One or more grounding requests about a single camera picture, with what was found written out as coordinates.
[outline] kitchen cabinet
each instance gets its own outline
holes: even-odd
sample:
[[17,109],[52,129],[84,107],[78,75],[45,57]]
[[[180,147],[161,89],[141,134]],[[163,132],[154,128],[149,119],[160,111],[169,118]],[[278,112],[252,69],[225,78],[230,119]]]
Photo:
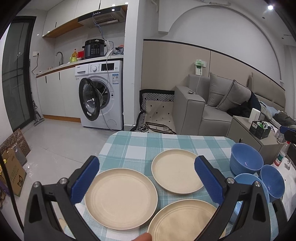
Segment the kitchen cabinet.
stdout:
[[56,24],[57,23],[56,23],[55,12],[54,12],[54,8],[52,8],[47,12],[42,36],[46,35],[50,31],[54,30],[56,27]]
[[47,82],[47,77],[42,76],[37,78],[37,91],[38,91],[38,97],[39,97],[39,102],[40,102],[40,109],[42,114],[46,115],[46,112],[48,110],[47,107],[47,96],[46,96],[46,82]]
[[78,18],[99,9],[101,0],[78,0],[75,17]]
[[42,114],[65,116],[59,72],[54,72],[43,77],[39,77],[37,79],[37,88]]
[[112,7],[113,4],[115,4],[115,6],[124,5],[126,2],[128,2],[128,0],[101,0],[100,9]]
[[78,95],[80,79],[75,77],[75,68],[61,70],[60,79],[66,116],[80,118],[82,112]]
[[74,19],[78,0],[64,0],[47,13],[43,35]]

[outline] red box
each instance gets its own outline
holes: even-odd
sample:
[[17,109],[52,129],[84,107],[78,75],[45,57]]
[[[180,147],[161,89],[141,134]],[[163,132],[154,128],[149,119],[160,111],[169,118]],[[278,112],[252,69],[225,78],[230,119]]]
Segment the red box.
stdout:
[[78,58],[84,58],[84,51],[78,52]]

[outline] plaid tablecloth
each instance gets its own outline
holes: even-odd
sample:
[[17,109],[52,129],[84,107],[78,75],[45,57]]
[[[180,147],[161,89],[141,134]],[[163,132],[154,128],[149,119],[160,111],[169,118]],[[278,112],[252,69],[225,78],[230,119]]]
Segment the plaid tablecloth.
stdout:
[[[219,169],[225,177],[234,177],[229,167],[231,146],[233,144],[234,141],[226,137],[119,131],[109,137],[98,156],[100,161],[99,173],[112,168],[129,168],[146,175],[156,187],[158,193],[158,210],[182,199],[199,199],[218,207],[211,200],[205,187],[189,195],[176,195],[167,192],[154,180],[151,173],[151,163],[157,154],[165,150],[183,149],[197,155],[204,155],[211,165]],[[130,241],[148,229],[149,221],[139,228],[127,231],[106,228],[92,218],[86,209],[84,199],[75,206],[101,241]],[[268,208],[271,219],[271,240],[273,240],[279,232],[278,224],[271,203],[268,205]],[[228,224],[226,234],[229,234],[231,229],[232,225]],[[64,232],[73,237],[68,226],[65,227]]]

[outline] washing machine label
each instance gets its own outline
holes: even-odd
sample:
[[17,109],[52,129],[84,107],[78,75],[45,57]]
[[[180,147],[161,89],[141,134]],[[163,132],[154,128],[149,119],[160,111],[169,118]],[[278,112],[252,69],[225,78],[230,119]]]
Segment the washing machine label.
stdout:
[[112,76],[113,76],[112,83],[119,84],[119,74],[112,74]]

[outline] range hood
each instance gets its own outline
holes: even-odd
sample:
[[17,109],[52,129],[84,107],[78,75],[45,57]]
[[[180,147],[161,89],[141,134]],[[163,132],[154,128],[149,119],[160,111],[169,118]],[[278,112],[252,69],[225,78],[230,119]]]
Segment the range hood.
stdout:
[[78,23],[89,28],[93,28],[96,26],[94,22],[100,26],[110,23],[122,22],[126,20],[126,11],[127,5],[96,10],[79,17]]

